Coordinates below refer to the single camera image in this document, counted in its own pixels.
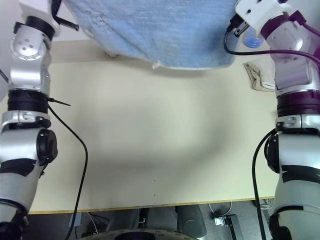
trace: plastic bottle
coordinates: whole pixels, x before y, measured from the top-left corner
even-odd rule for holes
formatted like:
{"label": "plastic bottle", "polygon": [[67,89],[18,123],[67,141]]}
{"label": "plastic bottle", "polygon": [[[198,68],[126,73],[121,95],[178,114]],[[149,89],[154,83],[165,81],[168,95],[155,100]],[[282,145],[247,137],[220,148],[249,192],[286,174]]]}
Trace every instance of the plastic bottle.
{"label": "plastic bottle", "polygon": [[243,42],[247,47],[255,49],[262,45],[262,43],[264,42],[264,39],[257,37],[256,31],[252,27],[249,27],[245,31]]}

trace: beige table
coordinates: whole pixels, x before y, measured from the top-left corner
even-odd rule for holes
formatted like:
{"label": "beige table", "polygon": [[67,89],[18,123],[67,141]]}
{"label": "beige table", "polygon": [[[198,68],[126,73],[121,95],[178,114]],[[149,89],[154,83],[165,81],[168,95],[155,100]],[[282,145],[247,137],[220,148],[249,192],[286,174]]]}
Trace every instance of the beige table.
{"label": "beige table", "polygon": [[[242,64],[253,58],[206,71],[139,60],[52,64],[51,97],[72,107],[51,106],[89,150],[79,211],[253,198],[253,153],[276,117],[275,94],[250,88]],[[84,150],[54,117],[51,129],[59,154],[31,213],[75,205]],[[260,196],[273,196],[278,176],[262,154],[256,172]]]}

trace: white cloth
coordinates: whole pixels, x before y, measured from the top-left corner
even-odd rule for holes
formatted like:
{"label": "white cloth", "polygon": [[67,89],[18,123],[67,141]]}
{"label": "white cloth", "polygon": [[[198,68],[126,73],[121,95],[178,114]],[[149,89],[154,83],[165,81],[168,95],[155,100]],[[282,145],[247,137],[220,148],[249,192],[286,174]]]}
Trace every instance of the white cloth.
{"label": "white cloth", "polygon": [[275,91],[275,63],[270,56],[259,58],[244,64],[252,83],[257,91]]}

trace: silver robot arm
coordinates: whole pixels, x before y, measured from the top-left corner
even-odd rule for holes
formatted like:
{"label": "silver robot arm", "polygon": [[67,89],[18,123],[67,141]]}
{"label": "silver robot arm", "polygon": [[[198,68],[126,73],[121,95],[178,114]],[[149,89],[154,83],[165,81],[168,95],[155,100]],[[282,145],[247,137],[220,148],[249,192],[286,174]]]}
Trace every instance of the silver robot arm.
{"label": "silver robot arm", "polygon": [[60,3],[19,1],[25,23],[16,23],[9,43],[8,111],[0,127],[0,240],[21,239],[38,179],[58,154],[56,135],[48,129],[51,40],[59,24],[77,28],[56,16]]}
{"label": "silver robot arm", "polygon": [[[272,50],[316,56],[319,39],[297,21],[286,0],[240,0],[237,14]],[[320,236],[320,77],[318,66],[294,54],[272,54],[275,63],[277,135],[268,140],[267,162],[279,174],[270,231],[275,240]]]}

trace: blue towel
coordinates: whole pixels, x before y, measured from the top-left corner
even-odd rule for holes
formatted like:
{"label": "blue towel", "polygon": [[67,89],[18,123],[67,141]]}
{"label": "blue towel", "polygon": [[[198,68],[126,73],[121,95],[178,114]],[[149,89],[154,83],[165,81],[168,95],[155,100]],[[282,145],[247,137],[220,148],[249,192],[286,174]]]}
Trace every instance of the blue towel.
{"label": "blue towel", "polygon": [[[230,65],[224,33],[237,0],[64,0],[108,52],[170,68]],[[237,39],[228,42],[234,48]]]}

